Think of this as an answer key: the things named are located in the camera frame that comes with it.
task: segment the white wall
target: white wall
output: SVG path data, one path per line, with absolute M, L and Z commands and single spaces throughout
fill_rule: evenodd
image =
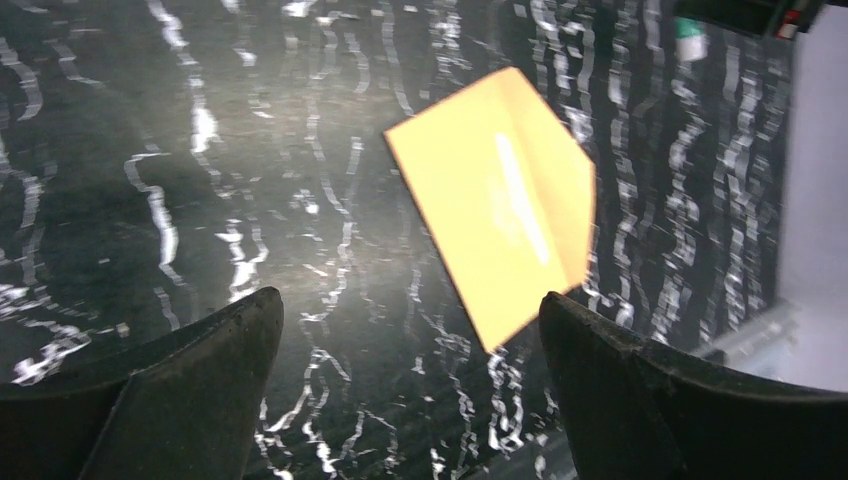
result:
M 848 391 L 848 8 L 797 41 L 779 295 L 798 307 L 781 379 Z

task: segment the yellow envelope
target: yellow envelope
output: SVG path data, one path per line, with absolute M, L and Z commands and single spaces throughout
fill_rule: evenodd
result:
M 385 135 L 486 352 L 585 280 L 594 165 L 518 69 Z

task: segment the green label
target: green label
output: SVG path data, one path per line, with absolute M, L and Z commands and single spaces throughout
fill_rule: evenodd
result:
M 689 18 L 676 18 L 677 38 L 689 38 L 703 35 L 704 30 L 701 29 L 701 24 Z

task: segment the envelope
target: envelope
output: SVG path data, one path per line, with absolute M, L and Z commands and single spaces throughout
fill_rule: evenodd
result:
M 586 279 L 594 164 L 518 69 L 385 137 L 486 352 Z

